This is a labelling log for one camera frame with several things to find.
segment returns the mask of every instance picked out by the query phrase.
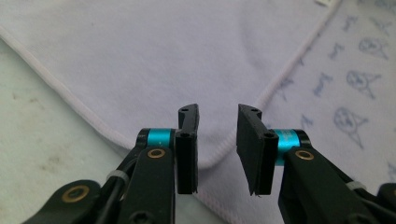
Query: brass screw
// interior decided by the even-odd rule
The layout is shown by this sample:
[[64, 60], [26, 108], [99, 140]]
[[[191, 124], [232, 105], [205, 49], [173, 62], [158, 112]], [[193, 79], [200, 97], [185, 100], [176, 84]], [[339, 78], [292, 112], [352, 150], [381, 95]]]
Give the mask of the brass screw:
[[312, 161], [315, 157], [312, 153], [305, 151], [305, 150], [298, 150], [296, 151], [296, 156], [305, 161]]
[[90, 192], [90, 188], [85, 185], [74, 186], [62, 195], [62, 201], [64, 201], [64, 203], [76, 203], [85, 198], [88, 192]]
[[148, 152], [148, 156], [152, 159], [159, 159], [165, 155], [165, 150], [160, 148], [152, 149]]

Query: marble surface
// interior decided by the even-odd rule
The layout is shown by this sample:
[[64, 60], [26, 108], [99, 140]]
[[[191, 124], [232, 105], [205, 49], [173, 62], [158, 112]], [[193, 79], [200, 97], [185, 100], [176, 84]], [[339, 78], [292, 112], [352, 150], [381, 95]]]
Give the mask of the marble surface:
[[[101, 185], [122, 157], [0, 40], [0, 223], [21, 223], [59, 187]], [[223, 223], [177, 195], [176, 223]]]

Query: folded fabric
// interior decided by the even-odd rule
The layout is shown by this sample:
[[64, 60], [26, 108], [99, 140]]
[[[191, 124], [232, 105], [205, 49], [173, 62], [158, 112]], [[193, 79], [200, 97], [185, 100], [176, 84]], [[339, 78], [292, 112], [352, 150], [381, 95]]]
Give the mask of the folded fabric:
[[248, 196], [237, 104], [272, 128], [306, 129], [371, 190], [396, 172], [395, 4], [345, 1], [329, 21], [338, 2], [2, 0], [0, 36], [118, 146], [176, 127], [197, 103], [198, 197], [232, 223], [279, 223], [282, 169], [273, 195]]

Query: teal band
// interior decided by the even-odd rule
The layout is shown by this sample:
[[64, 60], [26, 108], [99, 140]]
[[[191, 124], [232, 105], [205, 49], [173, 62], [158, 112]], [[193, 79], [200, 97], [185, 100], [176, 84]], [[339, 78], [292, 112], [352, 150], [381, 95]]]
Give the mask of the teal band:
[[150, 129], [148, 147], [170, 147], [171, 129]]
[[300, 139], [297, 133], [292, 129], [277, 129], [274, 130], [274, 132], [279, 136], [279, 142], [277, 144], [276, 165], [283, 166], [283, 154], [289, 151], [292, 147], [299, 147]]

